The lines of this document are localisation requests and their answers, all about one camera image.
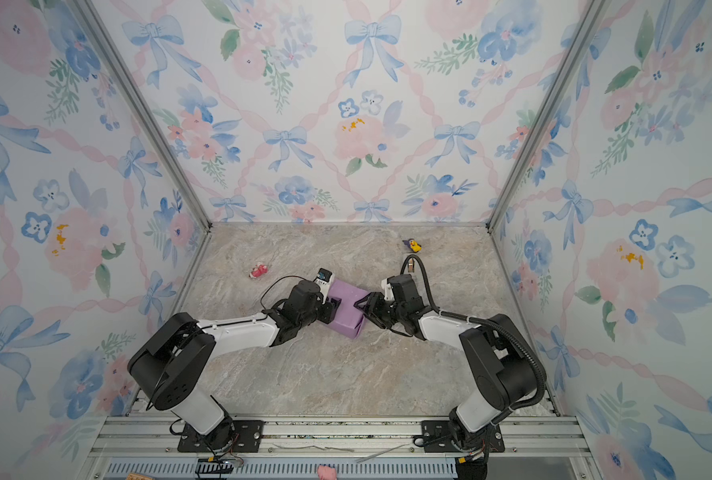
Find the pink purple wrapping paper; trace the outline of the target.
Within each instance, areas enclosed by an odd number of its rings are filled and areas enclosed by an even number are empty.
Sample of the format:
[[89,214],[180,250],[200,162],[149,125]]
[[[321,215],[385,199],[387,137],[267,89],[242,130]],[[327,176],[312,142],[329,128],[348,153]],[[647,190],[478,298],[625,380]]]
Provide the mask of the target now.
[[354,307],[354,303],[366,296],[368,292],[359,287],[335,279],[329,290],[328,298],[340,300],[335,319],[327,325],[330,329],[350,339],[356,339],[365,323],[362,310]]

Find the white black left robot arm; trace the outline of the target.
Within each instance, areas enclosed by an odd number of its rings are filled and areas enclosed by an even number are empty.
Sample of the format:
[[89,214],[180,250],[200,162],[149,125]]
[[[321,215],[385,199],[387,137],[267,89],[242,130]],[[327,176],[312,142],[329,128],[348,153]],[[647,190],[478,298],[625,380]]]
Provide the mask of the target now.
[[316,321],[329,323],[340,302],[280,300],[256,314],[228,320],[196,320],[173,315],[132,356],[128,373],[148,398],[148,406],[169,411],[185,423],[186,440],[197,450],[223,454],[241,437],[228,411],[199,386],[208,362],[252,348],[271,348],[294,339]]

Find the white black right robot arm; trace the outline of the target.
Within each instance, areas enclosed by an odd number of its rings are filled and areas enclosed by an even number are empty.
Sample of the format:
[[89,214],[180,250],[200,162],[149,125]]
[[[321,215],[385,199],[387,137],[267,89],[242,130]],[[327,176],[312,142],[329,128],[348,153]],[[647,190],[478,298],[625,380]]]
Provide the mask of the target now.
[[464,316],[416,297],[386,299],[372,292],[354,303],[378,327],[403,336],[453,347],[465,355],[476,389],[449,414],[453,444],[482,449],[496,427],[517,410],[540,403],[547,375],[534,350],[510,317]]

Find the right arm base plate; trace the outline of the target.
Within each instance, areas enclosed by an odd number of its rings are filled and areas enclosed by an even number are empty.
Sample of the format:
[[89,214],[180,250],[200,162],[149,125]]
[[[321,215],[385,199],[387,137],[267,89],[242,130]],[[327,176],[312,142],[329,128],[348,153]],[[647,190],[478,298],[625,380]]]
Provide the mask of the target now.
[[448,420],[423,420],[421,433],[413,438],[413,444],[426,453],[455,453],[468,455],[481,451],[484,446],[492,453],[503,453],[505,445],[500,427],[487,426],[480,434],[473,434],[471,443],[462,445],[454,439]]

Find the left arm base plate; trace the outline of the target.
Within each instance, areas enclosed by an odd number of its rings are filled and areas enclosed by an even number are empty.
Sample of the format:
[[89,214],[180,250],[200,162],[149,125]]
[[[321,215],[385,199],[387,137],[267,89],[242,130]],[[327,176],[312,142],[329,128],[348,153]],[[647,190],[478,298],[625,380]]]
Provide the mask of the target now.
[[258,453],[265,423],[261,420],[224,420],[208,434],[185,424],[174,435],[179,453]]

